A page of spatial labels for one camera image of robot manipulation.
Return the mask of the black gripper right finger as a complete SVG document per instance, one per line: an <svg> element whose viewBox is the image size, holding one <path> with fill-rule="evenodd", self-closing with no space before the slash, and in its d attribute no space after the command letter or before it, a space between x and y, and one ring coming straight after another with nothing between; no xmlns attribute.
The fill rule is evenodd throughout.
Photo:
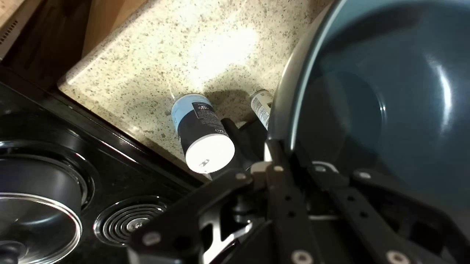
<svg viewBox="0 0 470 264"><path fill-rule="evenodd" d="M377 264L449 264L396 234L333 164L311 161L311 170L314 183L330 196L334 208L372 261Z"/></svg>

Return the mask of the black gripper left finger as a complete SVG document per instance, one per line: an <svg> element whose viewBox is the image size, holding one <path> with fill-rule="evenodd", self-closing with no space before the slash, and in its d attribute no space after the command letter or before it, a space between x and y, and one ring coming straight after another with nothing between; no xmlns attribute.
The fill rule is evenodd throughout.
<svg viewBox="0 0 470 264"><path fill-rule="evenodd" d="M267 189L267 217L271 223L274 252L280 264L321 264L302 190L295 184L289 158L277 140L264 143L264 160L250 167Z"/></svg>

